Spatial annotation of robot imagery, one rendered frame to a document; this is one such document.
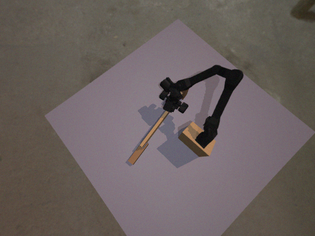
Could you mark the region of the long tan wooden rail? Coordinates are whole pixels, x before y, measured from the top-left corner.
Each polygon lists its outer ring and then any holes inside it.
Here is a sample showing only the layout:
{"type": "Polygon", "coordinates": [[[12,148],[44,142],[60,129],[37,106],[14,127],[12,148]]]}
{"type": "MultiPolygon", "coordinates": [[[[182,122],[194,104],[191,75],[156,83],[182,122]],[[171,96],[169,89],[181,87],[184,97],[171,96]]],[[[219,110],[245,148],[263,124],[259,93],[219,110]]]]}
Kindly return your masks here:
{"type": "Polygon", "coordinates": [[[147,135],[147,137],[140,144],[141,147],[143,147],[149,141],[149,139],[153,136],[153,134],[156,132],[156,130],[159,128],[159,126],[162,124],[162,122],[165,120],[165,118],[168,116],[169,113],[170,112],[165,111],[165,113],[162,115],[162,117],[159,119],[159,121],[156,123],[156,125],[152,128],[152,130],[147,135]]]}

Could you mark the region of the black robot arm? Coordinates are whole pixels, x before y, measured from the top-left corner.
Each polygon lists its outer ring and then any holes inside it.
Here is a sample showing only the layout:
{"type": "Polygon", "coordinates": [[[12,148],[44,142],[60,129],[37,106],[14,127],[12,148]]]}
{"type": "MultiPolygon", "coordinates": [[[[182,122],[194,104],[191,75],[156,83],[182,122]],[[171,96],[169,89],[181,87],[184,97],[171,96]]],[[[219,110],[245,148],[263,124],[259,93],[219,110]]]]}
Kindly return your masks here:
{"type": "MultiPolygon", "coordinates": [[[[173,83],[169,77],[164,79],[160,86],[166,91],[170,92],[170,99],[172,101],[179,101],[183,98],[181,91],[185,91],[191,88],[196,83],[199,83],[205,79],[219,75],[223,78],[226,78],[224,90],[222,95],[213,111],[212,116],[206,118],[205,123],[203,124],[204,131],[201,132],[195,139],[195,141],[202,147],[205,148],[217,135],[217,129],[221,116],[224,112],[224,109],[233,93],[235,88],[238,86],[239,82],[243,79],[244,74],[241,70],[238,69],[228,69],[220,65],[214,65],[213,67],[187,79],[182,79],[173,83]]],[[[170,102],[168,99],[163,107],[164,110],[168,112],[174,112],[174,103],[170,102]]]]}

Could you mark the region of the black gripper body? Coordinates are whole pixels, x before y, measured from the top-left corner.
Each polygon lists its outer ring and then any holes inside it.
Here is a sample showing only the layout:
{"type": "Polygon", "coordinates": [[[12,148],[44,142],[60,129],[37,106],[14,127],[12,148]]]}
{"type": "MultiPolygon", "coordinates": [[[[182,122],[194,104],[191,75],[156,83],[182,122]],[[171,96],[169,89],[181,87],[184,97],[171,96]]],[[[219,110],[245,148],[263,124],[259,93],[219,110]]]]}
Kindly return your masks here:
{"type": "Polygon", "coordinates": [[[167,98],[170,102],[173,102],[177,108],[179,107],[178,111],[183,114],[183,113],[185,112],[185,110],[188,108],[189,105],[186,104],[185,102],[183,102],[182,105],[181,105],[181,101],[180,101],[180,100],[179,100],[179,101],[178,101],[178,100],[177,100],[177,101],[172,101],[172,100],[170,99],[170,96],[167,96],[168,94],[169,94],[169,92],[166,92],[166,91],[164,90],[164,91],[160,94],[159,98],[160,98],[161,100],[164,100],[165,98],[167,98]]]}

